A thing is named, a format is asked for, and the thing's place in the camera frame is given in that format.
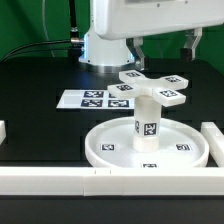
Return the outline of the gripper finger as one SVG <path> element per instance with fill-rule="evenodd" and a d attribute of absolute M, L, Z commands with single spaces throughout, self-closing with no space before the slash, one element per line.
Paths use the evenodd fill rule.
<path fill-rule="evenodd" d="M 195 28 L 185 32 L 185 44 L 180 49 L 180 57 L 183 61 L 189 62 L 195 59 L 196 48 L 202 37 L 202 29 Z"/>
<path fill-rule="evenodd" d="M 128 38 L 126 40 L 126 45 L 134 57 L 135 69 L 139 71 L 147 70 L 149 68 L 149 57 L 146 56 L 141 49 L 143 38 Z"/>

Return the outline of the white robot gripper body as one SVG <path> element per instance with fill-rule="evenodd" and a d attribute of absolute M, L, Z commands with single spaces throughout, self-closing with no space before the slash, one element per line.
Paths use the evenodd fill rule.
<path fill-rule="evenodd" d="M 224 23 L 224 0 L 91 0 L 94 30 L 107 40 Z"/>

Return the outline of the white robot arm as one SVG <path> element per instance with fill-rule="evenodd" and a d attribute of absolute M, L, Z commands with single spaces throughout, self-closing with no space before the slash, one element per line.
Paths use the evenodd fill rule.
<path fill-rule="evenodd" d="M 195 58 L 202 29 L 224 23 L 224 0 L 90 0 L 90 28 L 80 62 L 100 72 L 143 70 L 143 38 L 186 33 L 183 59 Z"/>

